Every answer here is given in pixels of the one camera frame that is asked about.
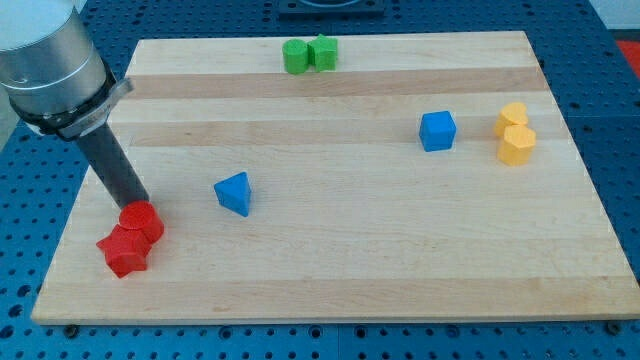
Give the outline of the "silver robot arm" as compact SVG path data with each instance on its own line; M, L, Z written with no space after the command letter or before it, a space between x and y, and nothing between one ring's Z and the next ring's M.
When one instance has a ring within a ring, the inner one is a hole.
M22 120L67 141L103 126L133 90L67 0L1 0L1 87Z

